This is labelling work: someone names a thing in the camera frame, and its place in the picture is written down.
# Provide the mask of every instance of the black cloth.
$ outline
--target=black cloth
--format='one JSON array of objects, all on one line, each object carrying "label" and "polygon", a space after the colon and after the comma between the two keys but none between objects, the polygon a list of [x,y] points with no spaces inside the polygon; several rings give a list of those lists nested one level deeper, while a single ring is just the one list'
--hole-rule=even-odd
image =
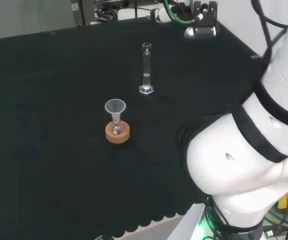
[{"label": "black cloth", "polygon": [[[141,18],[0,39],[0,240],[120,237],[202,201],[176,131],[229,111],[262,61],[223,26],[210,39],[184,30]],[[121,146],[104,133],[112,98],[126,102]]]}]

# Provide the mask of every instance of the black table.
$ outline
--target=black table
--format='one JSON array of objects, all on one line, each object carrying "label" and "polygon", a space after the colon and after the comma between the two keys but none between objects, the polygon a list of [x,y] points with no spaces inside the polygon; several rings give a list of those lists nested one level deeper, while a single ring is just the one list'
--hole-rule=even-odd
[{"label": "black table", "polygon": [[[0,39],[0,240],[120,237],[201,202],[176,131],[229,111],[262,61],[223,26],[210,39],[183,32],[140,18]],[[112,98],[127,104],[122,146],[105,138]]]}]

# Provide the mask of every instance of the robotic arm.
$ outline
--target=robotic arm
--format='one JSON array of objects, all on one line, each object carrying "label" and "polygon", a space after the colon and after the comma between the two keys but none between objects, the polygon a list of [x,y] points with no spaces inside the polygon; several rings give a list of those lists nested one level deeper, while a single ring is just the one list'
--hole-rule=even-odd
[{"label": "robotic arm", "polygon": [[[155,11],[160,22],[173,21],[167,7]],[[263,218],[288,193],[288,30],[254,93],[190,142],[187,165],[221,219],[235,229],[229,239],[266,239]],[[211,225],[206,225],[208,236],[216,232]]]}]

